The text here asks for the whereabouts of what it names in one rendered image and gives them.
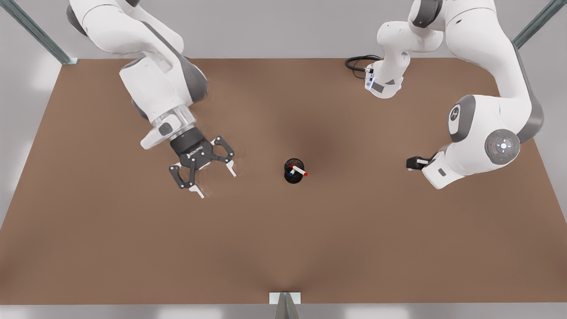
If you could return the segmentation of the silver frame post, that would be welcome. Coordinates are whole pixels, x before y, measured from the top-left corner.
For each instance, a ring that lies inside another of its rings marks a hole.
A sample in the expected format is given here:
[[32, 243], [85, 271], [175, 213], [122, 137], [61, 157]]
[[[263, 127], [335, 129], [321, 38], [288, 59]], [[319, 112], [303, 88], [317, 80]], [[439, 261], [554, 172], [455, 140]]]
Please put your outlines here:
[[300, 319], [295, 306], [300, 303], [300, 292], [269, 293], [269, 304], [277, 305], [275, 319]]
[[516, 35], [512, 41], [514, 46], [520, 49], [565, 5], [567, 5], [567, 0], [550, 0], [531, 22]]
[[0, 6], [62, 65], [78, 63], [78, 58], [68, 56], [14, 0], [0, 0]]

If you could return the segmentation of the black pen holder cup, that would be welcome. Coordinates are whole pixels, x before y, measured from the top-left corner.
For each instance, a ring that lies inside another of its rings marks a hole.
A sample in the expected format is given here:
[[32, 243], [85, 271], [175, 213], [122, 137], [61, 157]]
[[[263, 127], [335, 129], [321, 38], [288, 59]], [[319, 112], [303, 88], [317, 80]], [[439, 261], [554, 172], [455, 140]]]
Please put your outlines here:
[[[294, 170], [294, 173], [291, 175], [292, 169], [294, 169], [296, 166], [300, 169], [300, 171]], [[302, 180], [305, 172], [304, 164], [298, 158], [288, 159], [285, 162], [284, 169], [284, 178], [288, 183], [291, 184], [299, 183]]]

